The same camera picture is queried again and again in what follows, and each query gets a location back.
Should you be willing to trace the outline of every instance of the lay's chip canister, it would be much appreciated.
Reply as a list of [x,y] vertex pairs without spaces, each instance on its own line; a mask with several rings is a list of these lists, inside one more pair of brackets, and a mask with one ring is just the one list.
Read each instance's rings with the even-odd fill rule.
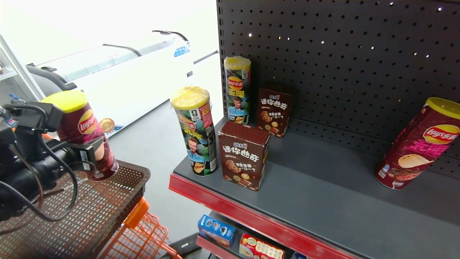
[[216,134],[209,92],[198,86],[177,90],[169,99],[179,119],[187,157],[197,176],[209,176],[217,168]]
[[97,170],[94,175],[89,177],[90,180],[102,181],[117,172],[118,162],[112,154],[101,125],[94,116],[94,112],[84,93],[80,91],[58,92],[44,98],[42,102],[54,104],[54,106],[64,111],[61,124],[57,130],[57,135],[61,141],[72,144],[85,144],[103,137],[102,145],[94,151]]
[[249,121],[251,61],[241,56],[227,57],[224,67],[228,118],[239,124],[247,124]]
[[402,130],[375,171],[377,180],[399,190],[435,163],[460,135],[460,104],[431,97]]

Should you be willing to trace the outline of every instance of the gray shelf surface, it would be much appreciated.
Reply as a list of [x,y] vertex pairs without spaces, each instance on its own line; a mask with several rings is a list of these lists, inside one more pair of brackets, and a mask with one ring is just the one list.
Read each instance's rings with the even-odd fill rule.
[[271,139],[258,192],[221,168],[197,177],[187,158],[174,173],[363,258],[460,258],[460,181],[426,171],[391,190],[374,178],[380,159],[288,130]]

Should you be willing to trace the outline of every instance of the red shelf edge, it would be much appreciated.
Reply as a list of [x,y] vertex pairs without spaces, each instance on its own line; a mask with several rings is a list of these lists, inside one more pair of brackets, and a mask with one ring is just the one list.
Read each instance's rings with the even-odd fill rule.
[[234,254],[228,252],[224,248],[217,246],[205,238],[198,236],[196,238],[196,244],[201,248],[204,248],[210,251],[212,254],[219,256],[222,259],[241,259],[240,257],[235,256]]
[[171,174],[169,189],[301,254],[316,259],[360,258],[276,219],[232,201],[178,174]]

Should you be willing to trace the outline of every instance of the bottle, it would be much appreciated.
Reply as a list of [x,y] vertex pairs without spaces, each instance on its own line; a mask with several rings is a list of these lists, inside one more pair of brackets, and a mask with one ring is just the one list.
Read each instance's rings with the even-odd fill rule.
[[12,104],[27,104],[26,101],[24,101],[23,99],[19,98],[15,94],[9,94],[9,96],[12,98],[12,100],[11,100]]
[[11,114],[5,110],[5,108],[0,106],[0,117],[8,124],[10,127],[15,128],[17,127],[17,121],[13,120]]

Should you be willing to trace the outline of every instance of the orange shopping cart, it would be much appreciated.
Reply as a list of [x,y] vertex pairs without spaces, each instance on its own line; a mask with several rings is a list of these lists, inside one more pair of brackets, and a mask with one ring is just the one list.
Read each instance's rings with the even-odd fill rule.
[[101,258],[151,259],[166,251],[174,259],[182,259],[166,244],[168,229],[160,225],[158,217],[148,212],[149,204],[143,197],[111,238]]

